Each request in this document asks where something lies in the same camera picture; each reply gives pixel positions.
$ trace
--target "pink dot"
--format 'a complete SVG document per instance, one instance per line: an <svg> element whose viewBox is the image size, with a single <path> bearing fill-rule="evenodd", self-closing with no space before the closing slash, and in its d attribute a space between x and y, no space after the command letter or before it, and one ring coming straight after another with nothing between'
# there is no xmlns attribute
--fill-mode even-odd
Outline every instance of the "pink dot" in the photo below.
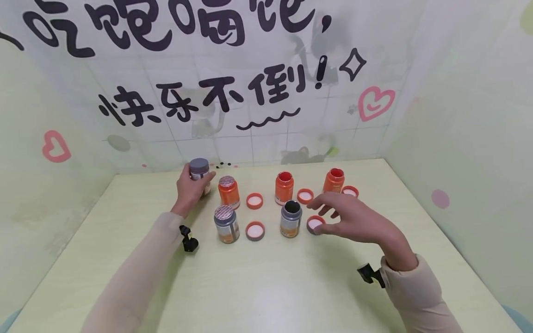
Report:
<svg viewBox="0 0 533 333"><path fill-rule="evenodd" d="M446 209L450 206L450 197L442 190L434 190L431 193L431 200L435 206L441 209Z"/></svg>

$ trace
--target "wrist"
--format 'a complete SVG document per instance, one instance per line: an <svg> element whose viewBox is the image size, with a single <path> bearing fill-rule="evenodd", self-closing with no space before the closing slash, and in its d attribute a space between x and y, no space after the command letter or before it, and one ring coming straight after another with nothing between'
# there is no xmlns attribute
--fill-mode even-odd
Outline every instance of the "wrist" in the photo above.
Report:
<svg viewBox="0 0 533 333"><path fill-rule="evenodd" d="M185 218L187 218L187 216L191 212L192 206L193 205L191 205L191 204L189 204L187 202L180 201L178 199L176 201L176 203L174 204L174 206L172 206L172 209L170 210L170 212L174 213L174 214L177 214L177 215L180 215L181 217L183 217L183 219L185 219Z"/></svg>
<svg viewBox="0 0 533 333"><path fill-rule="evenodd" d="M385 255L387 264L393 270L409 272L418 267L415 253L411 250L405 235L398 228L386 235L378 245Z"/></svg>

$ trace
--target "wavy line drawing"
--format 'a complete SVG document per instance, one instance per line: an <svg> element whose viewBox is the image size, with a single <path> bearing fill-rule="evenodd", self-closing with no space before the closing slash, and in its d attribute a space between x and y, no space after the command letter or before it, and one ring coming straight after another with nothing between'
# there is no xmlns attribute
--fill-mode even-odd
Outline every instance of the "wavy line drawing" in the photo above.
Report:
<svg viewBox="0 0 533 333"><path fill-rule="evenodd" d="M279 118L277 119L274 119L272 117L267 117L262 123L258 124L258 123L254 123L253 121L251 123L249 123L246 127L241 127L239 125L237 125L237 129L240 129L241 131L246 131L247 129L250 129L252 128L252 126L255 126L255 127L263 127L264 125L268 124L268 123L278 123L280 122L283 118L285 118L285 116L287 117L294 117L296 116L298 113L300 113L300 110L302 108L298 108L296 109L296 111L294 111L293 113L290 113L290 112L287 112L287 111L283 111L281 113L281 116L279 116Z"/></svg>

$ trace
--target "wall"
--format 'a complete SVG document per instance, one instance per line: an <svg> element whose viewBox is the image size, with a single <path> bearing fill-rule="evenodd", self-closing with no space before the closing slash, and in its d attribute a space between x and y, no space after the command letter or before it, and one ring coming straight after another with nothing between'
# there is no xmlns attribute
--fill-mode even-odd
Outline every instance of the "wall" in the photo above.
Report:
<svg viewBox="0 0 533 333"><path fill-rule="evenodd" d="M120 173L172 170L198 156L230 167L378 157L415 55L426 49L425 40L414 42L426 0L278 0L267 8L190 1L192 20L168 0L61 3L11 1L0 17ZM292 4L300 6L294 15ZM226 14L228 27L242 21L242 29L224 31ZM356 49L361 60L351 57ZM269 76L273 66L284 69ZM228 112L218 96L205 103L211 88L199 83L220 77L232 78L224 87ZM165 85L178 82L167 99ZM276 97L277 84L286 87ZM185 111L177 96L197 110Z"/></svg>
<svg viewBox="0 0 533 333"><path fill-rule="evenodd" d="M533 2L474 8L386 159L524 332L533 332Z"/></svg>
<svg viewBox="0 0 533 333"><path fill-rule="evenodd" d="M7 30L0 26L0 31ZM0 331L116 173L26 53L0 39Z"/></svg>

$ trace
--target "gray dot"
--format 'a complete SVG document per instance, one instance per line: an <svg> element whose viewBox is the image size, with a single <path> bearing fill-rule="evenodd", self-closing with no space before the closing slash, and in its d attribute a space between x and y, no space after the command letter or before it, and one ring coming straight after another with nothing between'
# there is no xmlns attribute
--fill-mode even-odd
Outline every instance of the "gray dot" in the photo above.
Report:
<svg viewBox="0 0 533 333"><path fill-rule="evenodd" d="M109 135L107 142L118 151L128 151L131 148L129 141L119 135Z"/></svg>

